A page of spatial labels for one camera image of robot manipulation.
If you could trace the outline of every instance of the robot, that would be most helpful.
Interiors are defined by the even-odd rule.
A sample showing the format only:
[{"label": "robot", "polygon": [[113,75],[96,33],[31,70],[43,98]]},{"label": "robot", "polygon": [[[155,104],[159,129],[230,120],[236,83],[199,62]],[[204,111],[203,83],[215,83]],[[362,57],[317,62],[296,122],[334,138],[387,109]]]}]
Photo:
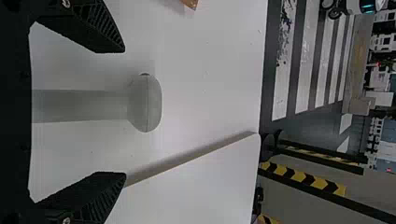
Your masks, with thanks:
[{"label": "robot", "polygon": [[386,0],[320,0],[320,8],[329,11],[329,18],[337,20],[343,14],[375,14],[385,5]]}]

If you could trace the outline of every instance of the wooden block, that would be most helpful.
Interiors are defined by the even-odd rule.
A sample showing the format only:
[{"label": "wooden block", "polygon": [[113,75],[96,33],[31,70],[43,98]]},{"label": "wooden block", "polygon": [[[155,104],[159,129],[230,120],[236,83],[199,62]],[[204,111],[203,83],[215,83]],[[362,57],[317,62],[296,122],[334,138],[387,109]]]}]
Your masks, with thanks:
[{"label": "wooden block", "polygon": [[184,5],[191,8],[192,10],[196,10],[198,6],[198,0],[180,0]]}]

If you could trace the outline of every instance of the yellow and black hazard stripe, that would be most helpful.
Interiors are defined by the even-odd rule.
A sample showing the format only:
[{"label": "yellow and black hazard stripe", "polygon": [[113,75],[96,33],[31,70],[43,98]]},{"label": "yellow and black hazard stripe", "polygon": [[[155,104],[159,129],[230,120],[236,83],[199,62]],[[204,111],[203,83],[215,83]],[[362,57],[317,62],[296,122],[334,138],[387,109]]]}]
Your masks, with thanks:
[{"label": "yellow and black hazard stripe", "polygon": [[278,165],[267,161],[261,163],[260,168],[268,173],[280,175],[283,178],[293,180],[310,188],[320,189],[324,192],[335,194],[341,197],[346,195],[347,187],[344,185],[337,184],[330,180],[326,180],[314,175],[309,175],[304,172],[296,171],[283,165]]},{"label": "yellow and black hazard stripe", "polygon": [[287,156],[312,161],[356,175],[363,175],[364,173],[364,169],[359,167],[359,163],[356,160],[352,160],[350,158],[351,155],[345,153],[313,148],[289,141],[280,141],[276,151]]},{"label": "yellow and black hazard stripe", "polygon": [[265,216],[263,214],[259,215],[258,219],[258,224],[280,224],[279,221],[276,221],[273,218],[270,218],[268,216]]},{"label": "yellow and black hazard stripe", "polygon": [[323,179],[317,180],[315,176],[291,170],[285,166],[279,166],[271,162],[261,163],[258,173],[260,176],[317,196],[384,223],[396,223],[396,216],[391,213],[340,196],[345,195],[346,187],[331,181]]},{"label": "yellow and black hazard stripe", "polygon": [[342,158],[339,158],[339,157],[333,157],[333,156],[329,156],[329,155],[324,155],[324,154],[321,154],[321,153],[317,153],[317,152],[314,152],[314,151],[308,151],[308,150],[300,149],[300,148],[297,148],[297,147],[286,147],[285,149],[286,150],[296,151],[296,152],[303,153],[305,155],[309,155],[309,156],[313,156],[313,157],[322,158],[322,159],[325,159],[325,160],[328,160],[328,161],[336,161],[336,162],[340,162],[340,163],[343,163],[343,164],[346,164],[346,165],[359,166],[359,164],[357,162],[355,162],[355,161],[349,161],[349,160],[342,159]]}]

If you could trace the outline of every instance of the warning tape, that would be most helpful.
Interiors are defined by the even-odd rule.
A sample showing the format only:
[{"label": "warning tape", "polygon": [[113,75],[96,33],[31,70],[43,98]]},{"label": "warning tape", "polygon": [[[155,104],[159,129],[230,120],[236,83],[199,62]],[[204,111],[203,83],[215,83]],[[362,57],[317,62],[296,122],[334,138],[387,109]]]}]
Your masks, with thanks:
[{"label": "warning tape", "polygon": [[258,217],[259,224],[280,224],[279,221],[276,221],[270,217],[267,217],[263,214],[259,215]]},{"label": "warning tape", "polygon": [[261,163],[260,168],[274,175],[280,175],[284,178],[291,179],[295,182],[307,185],[315,189],[323,190],[330,194],[338,195],[341,197],[344,197],[346,195],[347,187],[344,185],[340,185],[314,175],[309,175],[304,172],[296,171],[286,166],[278,165],[267,161]]},{"label": "warning tape", "polygon": [[337,161],[346,165],[351,165],[351,166],[359,166],[359,164],[357,162],[354,161],[349,161],[346,159],[342,159],[339,157],[333,157],[333,156],[329,156],[329,155],[324,155],[324,154],[320,154],[314,151],[309,151],[309,150],[305,150],[305,149],[300,149],[297,147],[286,147],[286,150],[291,150],[291,151],[296,151],[305,155],[309,155],[309,156],[313,156],[313,157],[318,157],[318,158],[322,158],[328,161]]}]

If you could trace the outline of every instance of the white floor marking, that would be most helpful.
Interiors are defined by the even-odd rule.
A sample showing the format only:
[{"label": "white floor marking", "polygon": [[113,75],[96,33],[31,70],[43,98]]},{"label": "white floor marking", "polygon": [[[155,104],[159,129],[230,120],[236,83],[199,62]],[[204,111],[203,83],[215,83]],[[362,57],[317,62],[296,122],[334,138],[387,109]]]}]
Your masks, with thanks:
[{"label": "white floor marking", "polygon": [[324,25],[323,45],[320,56],[320,68],[318,74],[317,99],[315,101],[315,108],[324,105],[324,94],[326,91],[327,71],[329,69],[330,50],[332,47],[332,29],[334,21],[329,18],[326,19]]},{"label": "white floor marking", "polygon": [[335,94],[337,90],[337,81],[340,71],[341,54],[344,42],[344,34],[346,29],[346,16],[342,16],[339,20],[337,40],[335,44],[334,63],[332,65],[332,82],[330,85],[329,105],[335,102]]},{"label": "white floor marking", "polygon": [[349,137],[337,148],[337,152],[347,153],[348,146],[349,146]]},{"label": "white floor marking", "polygon": [[344,90],[346,86],[346,78],[347,78],[347,67],[349,62],[349,53],[351,48],[352,42],[352,34],[353,34],[353,24],[355,21],[354,16],[350,16],[349,18],[349,25],[347,28],[347,36],[346,36],[346,52],[344,55],[344,66],[343,66],[343,73],[341,74],[341,82],[340,82],[340,92],[338,93],[338,101],[344,100]]},{"label": "white floor marking", "polygon": [[274,108],[272,120],[286,117],[290,84],[290,63],[293,49],[294,22],[297,1],[283,0],[281,15],[279,53],[277,54]]},{"label": "white floor marking", "polygon": [[319,1],[307,0],[304,23],[303,49],[301,52],[300,75],[298,78],[296,114],[308,110],[311,90],[312,67],[314,64],[317,38]]},{"label": "white floor marking", "polygon": [[340,134],[343,133],[352,124],[352,114],[345,114],[341,117]]}]

